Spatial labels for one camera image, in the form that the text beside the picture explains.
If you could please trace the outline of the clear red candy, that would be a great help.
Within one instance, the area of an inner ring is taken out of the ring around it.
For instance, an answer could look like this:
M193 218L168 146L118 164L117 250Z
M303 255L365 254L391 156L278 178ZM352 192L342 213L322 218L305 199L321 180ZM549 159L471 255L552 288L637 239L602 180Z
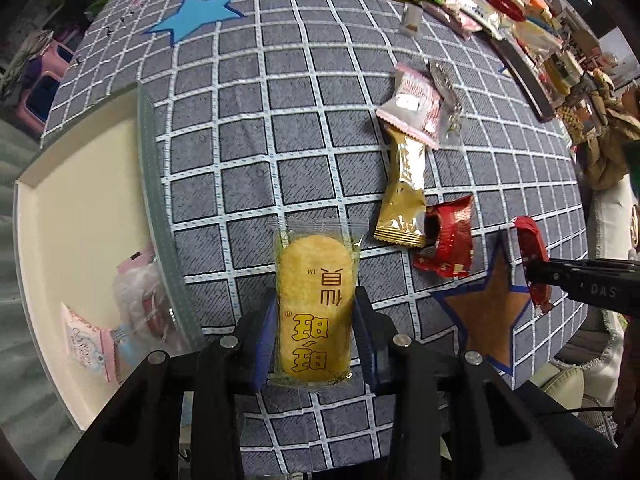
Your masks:
M144 341L168 341L168 297L155 260L117 274L113 292L122 326L128 333Z

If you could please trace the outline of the small red snack packet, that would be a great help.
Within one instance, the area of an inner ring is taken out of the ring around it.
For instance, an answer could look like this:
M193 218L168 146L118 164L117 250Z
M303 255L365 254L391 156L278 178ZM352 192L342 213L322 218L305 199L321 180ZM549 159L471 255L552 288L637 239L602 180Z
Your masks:
M413 253L415 269L434 272L441 278L469 275L474 254L473 206L473 196L465 195L426 208L426 243Z

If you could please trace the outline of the pink plastic stool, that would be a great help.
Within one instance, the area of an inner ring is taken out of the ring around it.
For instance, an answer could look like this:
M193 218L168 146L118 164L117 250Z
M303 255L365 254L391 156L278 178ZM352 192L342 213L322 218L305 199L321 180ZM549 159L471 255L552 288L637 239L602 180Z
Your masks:
M73 55L74 52L64 44L52 40L25 65L17 116L37 139L43 133L56 92Z

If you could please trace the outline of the cream cardboard box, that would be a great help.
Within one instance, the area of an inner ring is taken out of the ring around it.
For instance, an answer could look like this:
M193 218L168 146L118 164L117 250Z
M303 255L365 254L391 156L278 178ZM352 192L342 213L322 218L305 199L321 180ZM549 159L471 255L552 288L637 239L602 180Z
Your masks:
M51 136L15 182L14 252L27 324L43 370L80 430L116 387L73 362L63 310L116 327L116 268L135 252L154 248L186 350L204 344L170 232L155 133L153 100L141 84L130 84Z

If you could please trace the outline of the clear brown bar packet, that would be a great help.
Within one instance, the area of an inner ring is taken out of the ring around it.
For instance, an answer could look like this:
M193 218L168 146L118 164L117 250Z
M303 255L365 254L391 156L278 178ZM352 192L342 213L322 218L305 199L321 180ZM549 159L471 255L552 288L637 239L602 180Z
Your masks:
M427 67L431 82L442 98L438 118L439 145L443 148L460 148L462 104L442 66L431 61Z

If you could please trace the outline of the white bread snack bag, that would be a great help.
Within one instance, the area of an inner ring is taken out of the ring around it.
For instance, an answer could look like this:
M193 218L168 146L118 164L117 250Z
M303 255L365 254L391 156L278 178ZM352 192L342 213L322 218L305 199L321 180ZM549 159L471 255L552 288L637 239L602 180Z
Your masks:
M469 18L476 21L483 27L484 31L495 40L502 41L504 39L501 32L500 13L491 10L484 3L478 3L475 0L457 0L458 7Z

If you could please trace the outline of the grey checked tablecloth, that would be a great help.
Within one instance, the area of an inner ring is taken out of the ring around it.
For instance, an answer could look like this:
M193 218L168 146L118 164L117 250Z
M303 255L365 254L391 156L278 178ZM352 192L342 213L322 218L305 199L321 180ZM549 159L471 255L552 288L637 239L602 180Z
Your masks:
M142 84L175 243L179 325L192 347L230 332L274 284L273 231L335 219L373 223L388 145L376 108L397 64L438 64L462 104L454 146L426 158L431 204L473 197L482 284L497 242L524 276L511 220L533 217L553 255L579 259L586 227L567 140L540 122L480 37L434 18L416 36L390 0L110 0L90 26L47 121L55 132L100 99Z

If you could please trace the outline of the light blue snack packet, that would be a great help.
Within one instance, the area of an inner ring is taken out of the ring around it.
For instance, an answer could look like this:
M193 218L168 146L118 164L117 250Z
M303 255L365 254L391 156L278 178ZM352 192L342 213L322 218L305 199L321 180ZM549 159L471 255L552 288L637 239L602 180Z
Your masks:
M111 331L119 361L135 368L148 354L145 341L130 327L121 325Z

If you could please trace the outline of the pink white snack packet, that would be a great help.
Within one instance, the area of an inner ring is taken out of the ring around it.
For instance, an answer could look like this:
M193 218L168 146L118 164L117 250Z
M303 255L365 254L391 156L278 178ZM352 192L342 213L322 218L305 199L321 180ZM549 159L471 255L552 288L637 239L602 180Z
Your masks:
M376 109L376 117L432 150L438 150L442 97L434 84L427 76L401 63L395 67L394 81L394 92Z

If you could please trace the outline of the pink mochi snack bag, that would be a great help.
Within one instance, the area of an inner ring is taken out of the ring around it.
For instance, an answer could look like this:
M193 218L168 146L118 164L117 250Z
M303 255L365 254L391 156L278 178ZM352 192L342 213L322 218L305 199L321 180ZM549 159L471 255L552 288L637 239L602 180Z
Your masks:
M421 6L424 12L464 40L469 40L476 32L483 30L483 27L477 21L469 18L461 11L450 10L446 6L440 6L431 1L423 1Z

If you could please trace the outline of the pink small snack packet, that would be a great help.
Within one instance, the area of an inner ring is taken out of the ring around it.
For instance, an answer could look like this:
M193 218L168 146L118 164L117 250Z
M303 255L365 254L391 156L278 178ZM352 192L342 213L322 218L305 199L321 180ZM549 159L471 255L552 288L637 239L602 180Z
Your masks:
M109 330L89 323L66 304L61 306L67 355L109 384L120 384L116 344Z

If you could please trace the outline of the black red lacquer tray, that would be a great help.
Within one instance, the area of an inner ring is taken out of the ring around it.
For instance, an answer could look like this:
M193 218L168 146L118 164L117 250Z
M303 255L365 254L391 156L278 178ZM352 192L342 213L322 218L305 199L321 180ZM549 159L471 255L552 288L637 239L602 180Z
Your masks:
M498 58L509 70L513 79L520 86L536 118L540 122L551 122L555 118L555 111L539 79L528 67L524 58L505 39L497 40L494 37L490 37L489 43L498 54Z

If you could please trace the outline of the gold snack packet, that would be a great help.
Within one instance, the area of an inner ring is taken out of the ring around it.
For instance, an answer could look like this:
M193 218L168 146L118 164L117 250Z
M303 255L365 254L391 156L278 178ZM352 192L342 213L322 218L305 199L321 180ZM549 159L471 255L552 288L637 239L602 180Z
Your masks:
M426 145L391 125L385 129L390 137L390 172L373 236L380 242L423 247Z

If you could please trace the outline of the clear grey stick packet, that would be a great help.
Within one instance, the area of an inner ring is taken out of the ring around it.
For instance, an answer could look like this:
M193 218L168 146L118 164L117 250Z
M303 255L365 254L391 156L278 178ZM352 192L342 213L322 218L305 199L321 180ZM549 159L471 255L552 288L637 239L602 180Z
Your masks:
M414 3L406 3L404 13L400 21L399 31L408 36L415 37L422 22L423 8Z

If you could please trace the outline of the yellow rice cracker packet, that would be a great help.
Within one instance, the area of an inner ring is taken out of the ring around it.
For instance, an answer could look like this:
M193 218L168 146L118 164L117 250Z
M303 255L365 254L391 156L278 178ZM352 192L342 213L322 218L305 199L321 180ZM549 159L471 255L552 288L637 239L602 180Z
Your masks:
M360 243L336 219L292 221L276 236L277 382L314 389L350 378Z

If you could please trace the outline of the long red snack bar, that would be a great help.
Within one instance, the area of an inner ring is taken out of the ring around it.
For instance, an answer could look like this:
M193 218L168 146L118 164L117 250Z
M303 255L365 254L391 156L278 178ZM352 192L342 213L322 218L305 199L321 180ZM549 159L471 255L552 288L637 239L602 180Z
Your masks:
M536 310L541 315L546 315L553 309L551 286L544 283L534 283L528 277L528 271L533 262L549 260L546 245L533 218L518 216L514 219L514 226L518 236L518 247L520 248L530 299Z

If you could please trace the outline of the red bowl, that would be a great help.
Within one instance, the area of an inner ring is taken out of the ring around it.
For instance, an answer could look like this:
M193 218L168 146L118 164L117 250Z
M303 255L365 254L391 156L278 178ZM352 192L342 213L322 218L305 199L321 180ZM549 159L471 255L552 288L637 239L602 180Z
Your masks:
M514 22L525 22L523 11L512 0L486 0L497 11L503 13Z

